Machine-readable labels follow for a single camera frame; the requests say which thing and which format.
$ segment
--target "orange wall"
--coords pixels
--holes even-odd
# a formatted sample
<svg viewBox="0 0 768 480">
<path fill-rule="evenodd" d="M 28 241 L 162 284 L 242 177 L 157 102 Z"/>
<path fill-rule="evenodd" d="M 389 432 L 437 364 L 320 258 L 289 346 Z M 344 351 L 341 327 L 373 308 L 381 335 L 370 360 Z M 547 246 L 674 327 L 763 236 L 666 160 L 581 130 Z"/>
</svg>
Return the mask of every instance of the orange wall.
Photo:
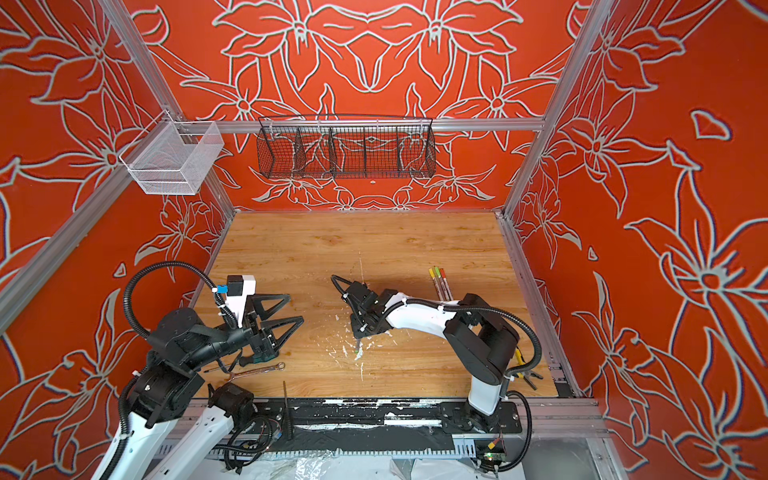
<svg viewBox="0 0 768 480">
<path fill-rule="evenodd" d="M 158 261 L 205 267 L 224 218 L 203 189 L 165 197 L 131 184 L 2 335 L 0 478 L 93 474 L 118 427 L 117 397 L 149 350 L 123 315 L 123 288 Z M 198 280 L 149 274 L 134 291 L 136 317 L 152 329 Z"/>
<path fill-rule="evenodd" d="M 588 2 L 127 0 L 188 118 L 542 115 Z M 243 210 L 500 207 L 531 132 L 439 135 L 425 180 L 267 180 L 253 136 L 217 173 Z"/>
<path fill-rule="evenodd" d="M 766 478 L 768 8 L 620 0 L 515 228 L 631 478 Z"/>
<path fill-rule="evenodd" d="M 0 290 L 160 112 L 96 5 L 0 6 Z"/>
<path fill-rule="evenodd" d="M 118 164 L 159 112 L 97 2 L 0 5 L 0 289 Z M 118 425 L 117 396 L 148 345 L 122 289 L 166 259 L 204 267 L 224 226 L 210 191 L 131 184 L 0 336 L 0 478 L 88 478 Z M 148 327 L 198 278 L 157 271 L 136 289 Z"/>
</svg>

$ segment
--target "white robotic arm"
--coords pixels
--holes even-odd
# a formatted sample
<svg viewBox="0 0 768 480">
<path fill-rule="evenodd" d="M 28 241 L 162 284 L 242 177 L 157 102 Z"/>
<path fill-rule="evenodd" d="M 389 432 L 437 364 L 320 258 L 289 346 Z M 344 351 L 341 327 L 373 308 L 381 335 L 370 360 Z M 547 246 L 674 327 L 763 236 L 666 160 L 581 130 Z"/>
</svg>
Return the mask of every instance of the white robotic arm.
<svg viewBox="0 0 768 480">
<path fill-rule="evenodd" d="M 434 302 L 412 298 L 396 290 L 380 295 L 360 282 L 339 276 L 331 281 L 352 309 L 350 321 L 357 339 L 378 335 L 392 328 L 409 328 L 444 338 L 472 375 L 466 417 L 482 431 L 495 428 L 502 392 L 517 372 L 534 368 L 541 359 L 541 345 L 533 329 L 518 317 L 489 306 L 482 298 L 468 293 L 456 302 Z M 509 367 L 520 336 L 507 320 L 517 325 L 534 346 L 534 356 L 521 366 Z M 476 333 L 473 326 L 480 325 Z"/>
<path fill-rule="evenodd" d="M 414 329 L 444 339 L 445 324 L 456 316 L 456 312 L 447 312 L 416 303 L 408 304 L 409 298 L 411 297 L 404 293 L 397 293 L 387 301 L 386 308 L 402 303 L 403 300 L 406 304 L 393 310 L 386 317 L 386 322 L 395 329 Z M 458 301 L 440 302 L 439 304 L 457 306 Z M 501 391 L 501 383 L 492 385 L 472 376 L 472 386 L 468 397 L 469 405 L 484 415 L 492 415 L 498 405 Z"/>
<path fill-rule="evenodd" d="M 120 461 L 112 471 L 112 478 L 120 480 L 140 480 L 147 471 L 150 460 L 154 453 L 160 448 L 160 444 L 165 440 L 171 430 L 174 429 L 178 420 L 156 423 L 152 428 L 146 427 L 147 419 L 135 412 L 128 414 L 131 433 L 128 438 L 128 444 L 120 457 Z M 92 480 L 98 480 L 104 474 L 112 458 L 118 450 L 120 442 L 120 430 L 115 433 L 112 443 L 109 444 L 107 453 L 104 454 L 104 460 L 99 464 L 96 472 L 91 477 Z"/>
</svg>

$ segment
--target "plastic sheet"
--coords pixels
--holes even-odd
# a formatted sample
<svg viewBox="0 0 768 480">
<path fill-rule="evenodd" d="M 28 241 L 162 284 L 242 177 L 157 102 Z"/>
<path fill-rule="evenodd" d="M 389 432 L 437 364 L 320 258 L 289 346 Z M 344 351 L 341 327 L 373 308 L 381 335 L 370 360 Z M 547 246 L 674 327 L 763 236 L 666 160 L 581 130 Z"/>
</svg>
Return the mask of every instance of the plastic sheet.
<svg viewBox="0 0 768 480">
<path fill-rule="evenodd" d="M 332 459 L 330 453 L 319 457 L 297 458 L 294 480 L 320 480 L 328 472 Z"/>
<path fill-rule="evenodd" d="M 416 460 L 411 470 L 411 480 L 476 480 L 496 478 L 492 473 L 480 475 L 469 465 L 458 460 Z M 525 480 L 522 465 L 509 472 L 498 474 L 498 480 Z"/>
</svg>

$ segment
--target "electrical wire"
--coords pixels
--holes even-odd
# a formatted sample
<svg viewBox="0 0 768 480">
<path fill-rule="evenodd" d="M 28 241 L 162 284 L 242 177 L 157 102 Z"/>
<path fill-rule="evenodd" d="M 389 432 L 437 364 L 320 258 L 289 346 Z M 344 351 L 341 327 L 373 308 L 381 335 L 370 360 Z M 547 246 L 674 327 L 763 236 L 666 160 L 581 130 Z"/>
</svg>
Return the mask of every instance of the electrical wire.
<svg viewBox="0 0 768 480">
<path fill-rule="evenodd" d="M 154 364 L 154 356 L 155 351 L 150 350 L 149 353 L 147 353 L 147 365 L 141 370 L 141 373 L 139 375 L 143 375 L 149 370 L 150 365 Z M 114 454 L 112 455 L 112 458 L 110 458 L 109 463 L 107 464 L 107 468 L 104 469 L 104 473 L 101 474 L 100 480 L 107 480 L 111 475 L 114 469 L 118 466 L 118 463 L 120 463 L 120 459 L 123 456 L 123 452 L 125 451 L 125 448 L 128 445 L 128 439 L 131 437 L 131 420 L 128 417 L 128 414 L 130 413 L 130 407 L 128 406 L 128 394 L 131 393 L 131 390 L 134 388 L 134 385 L 136 385 L 136 381 L 138 380 L 138 376 L 132 376 L 130 380 L 128 380 L 128 384 L 123 388 L 123 391 L 121 392 L 120 396 L 118 397 L 118 415 L 120 416 L 120 440 L 118 442 L 118 447 L 114 450 Z"/>
<path fill-rule="evenodd" d="M 360 325 L 363 325 L 364 323 L 358 314 L 358 312 L 361 311 L 359 305 L 356 305 L 353 302 L 353 298 L 347 295 L 346 290 L 344 290 L 341 285 L 339 285 L 339 282 L 346 283 L 347 285 L 352 285 L 352 282 L 338 275 L 331 275 L 331 282 L 333 283 L 333 286 L 339 291 L 339 293 L 341 293 L 342 300 L 344 300 L 344 302 L 349 305 L 349 308 L 352 309 L 352 316 L 355 317 L 355 320 L 357 320 Z"/>
<path fill-rule="evenodd" d="M 148 273 L 154 272 L 155 270 L 159 270 L 161 268 L 170 268 L 173 266 L 180 266 L 181 268 L 186 268 L 187 270 L 195 272 L 201 279 L 203 279 L 209 288 L 216 288 L 214 281 L 211 280 L 204 271 L 190 263 L 181 262 L 179 260 L 168 260 L 165 262 L 153 263 L 152 265 L 146 266 L 145 268 L 139 270 L 136 275 L 134 275 L 128 282 L 128 285 L 125 286 L 125 291 L 123 292 L 123 312 L 125 313 L 125 319 L 128 321 L 128 324 L 131 325 L 131 328 L 134 329 L 134 331 L 142 338 L 146 339 L 149 337 L 150 331 L 145 329 L 138 322 L 136 316 L 134 315 L 132 303 L 134 288 L 136 287 L 136 284 L 139 282 L 139 280 L 144 278 Z M 216 302 L 216 306 L 219 307 L 219 310 L 221 310 L 221 314 L 224 317 L 224 322 L 227 324 L 227 326 L 229 326 L 231 329 L 237 328 L 237 318 L 235 317 L 234 313 L 232 313 L 232 310 L 230 310 L 226 305 L 224 298 L 220 293 L 214 292 L 214 301 Z"/>
<path fill-rule="evenodd" d="M 523 449 L 520 451 L 515 460 L 512 460 L 506 465 L 498 466 L 481 458 L 479 468 L 483 472 L 506 472 L 508 470 L 512 470 L 514 467 L 520 465 L 520 463 L 523 461 L 523 458 L 525 457 L 525 454 L 528 453 L 528 449 L 531 447 L 531 437 L 533 436 L 533 419 L 531 418 L 531 406 L 528 404 L 528 400 L 525 398 L 525 396 L 517 390 L 508 391 L 507 397 L 510 395 L 518 397 L 523 402 L 523 407 L 525 408 L 525 418 L 527 425 L 525 427 L 525 442 L 523 443 Z"/>
<path fill-rule="evenodd" d="M 257 421 L 262 422 L 261 427 L 261 433 L 259 434 L 258 441 L 262 439 L 262 437 L 265 437 L 264 430 L 266 429 L 266 437 L 265 441 L 263 443 L 257 443 L 255 447 L 243 447 L 242 445 L 240 447 L 235 447 L 233 443 L 237 440 L 237 437 L 251 428 L 253 428 L 256 425 Z M 274 431 L 272 430 L 272 426 L 270 425 L 268 417 L 264 415 L 258 415 L 254 417 L 253 422 L 251 422 L 249 425 L 247 425 L 244 428 L 240 428 L 235 431 L 234 434 L 230 437 L 229 441 L 226 445 L 216 445 L 214 448 L 216 449 L 223 449 L 224 450 L 224 464 L 227 468 L 227 470 L 234 470 L 238 475 L 243 471 L 243 467 L 247 467 L 248 465 L 254 463 L 256 460 L 261 457 L 261 455 L 270 447 L 272 444 L 272 440 L 274 438 Z M 250 460 L 238 460 L 237 458 L 231 458 L 230 452 L 240 453 L 241 455 L 253 455 L 253 458 Z"/>
</svg>

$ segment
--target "white paint stain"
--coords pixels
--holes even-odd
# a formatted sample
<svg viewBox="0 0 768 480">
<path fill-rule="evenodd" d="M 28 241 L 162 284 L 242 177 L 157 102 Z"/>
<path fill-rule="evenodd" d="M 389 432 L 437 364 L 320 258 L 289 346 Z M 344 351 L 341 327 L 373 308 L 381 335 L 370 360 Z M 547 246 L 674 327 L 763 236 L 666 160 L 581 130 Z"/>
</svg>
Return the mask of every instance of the white paint stain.
<svg viewBox="0 0 768 480">
<path fill-rule="evenodd" d="M 362 252 L 357 252 L 357 257 L 360 259 L 360 278 L 362 278 L 362 282 L 366 282 L 366 276 L 362 273 Z"/>
<path fill-rule="evenodd" d="M 341 366 L 341 363 L 339 363 L 339 360 L 337 360 L 336 357 L 333 356 L 333 354 L 331 352 L 328 352 L 328 356 L 331 357 L 333 359 L 333 361 L 336 362 L 336 364 L 338 366 Z"/>
</svg>

